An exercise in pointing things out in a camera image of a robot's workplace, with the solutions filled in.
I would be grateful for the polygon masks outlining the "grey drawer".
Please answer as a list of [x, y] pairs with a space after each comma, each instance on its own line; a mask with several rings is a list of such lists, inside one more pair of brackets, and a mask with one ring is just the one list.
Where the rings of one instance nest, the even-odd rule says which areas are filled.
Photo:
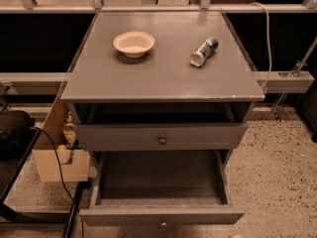
[[243, 215], [218, 151], [106, 152], [80, 211], [94, 226], [231, 225]]
[[78, 125], [76, 134], [89, 152], [227, 150], [246, 130], [246, 123]]

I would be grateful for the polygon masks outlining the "grey top drawer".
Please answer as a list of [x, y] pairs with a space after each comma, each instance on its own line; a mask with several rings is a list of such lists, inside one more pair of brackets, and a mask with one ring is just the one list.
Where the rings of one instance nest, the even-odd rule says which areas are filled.
[[227, 150], [246, 130], [246, 123], [78, 125], [76, 134], [89, 152]]

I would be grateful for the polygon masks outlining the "grey wooden drawer cabinet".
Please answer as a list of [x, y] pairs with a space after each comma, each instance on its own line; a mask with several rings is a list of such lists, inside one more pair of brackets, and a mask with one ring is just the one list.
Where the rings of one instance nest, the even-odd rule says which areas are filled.
[[[126, 32], [152, 35], [140, 58], [118, 52]], [[201, 67], [190, 55], [208, 38], [219, 46]], [[78, 125], [246, 123], [264, 93], [215, 12], [108, 12], [98, 15], [61, 99]]]

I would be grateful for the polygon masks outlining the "silver blue drink can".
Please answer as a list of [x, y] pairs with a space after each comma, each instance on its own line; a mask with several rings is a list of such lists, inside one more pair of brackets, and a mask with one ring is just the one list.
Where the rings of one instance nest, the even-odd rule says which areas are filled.
[[190, 63], [195, 67], [201, 67], [216, 52], [219, 42], [216, 38], [206, 39], [191, 55]]

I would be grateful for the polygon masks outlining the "cardboard box with items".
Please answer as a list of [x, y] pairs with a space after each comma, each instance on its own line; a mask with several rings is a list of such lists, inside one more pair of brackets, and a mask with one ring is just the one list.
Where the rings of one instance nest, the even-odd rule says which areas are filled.
[[66, 146], [62, 129], [67, 116], [68, 108], [57, 97], [43, 125], [53, 140], [41, 134], [32, 152], [43, 182], [88, 181], [89, 154]]

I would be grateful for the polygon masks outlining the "black side table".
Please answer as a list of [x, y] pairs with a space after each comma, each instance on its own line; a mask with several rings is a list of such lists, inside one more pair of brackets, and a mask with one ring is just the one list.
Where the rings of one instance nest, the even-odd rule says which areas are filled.
[[45, 134], [50, 141], [53, 140], [43, 129], [31, 128], [22, 136], [19, 148], [13, 152], [13, 159], [0, 162], [1, 223], [16, 225], [63, 224], [62, 238], [71, 238], [82, 194], [90, 187], [88, 181], [80, 181], [77, 184], [74, 195], [70, 197], [71, 207], [68, 212], [18, 212], [4, 203], [41, 134]]

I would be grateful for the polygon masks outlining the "black bag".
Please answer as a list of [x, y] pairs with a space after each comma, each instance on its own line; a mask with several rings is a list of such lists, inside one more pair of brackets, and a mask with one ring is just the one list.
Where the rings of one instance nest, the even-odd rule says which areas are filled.
[[17, 139], [35, 125], [35, 119], [22, 110], [7, 111], [0, 114], [0, 137]]

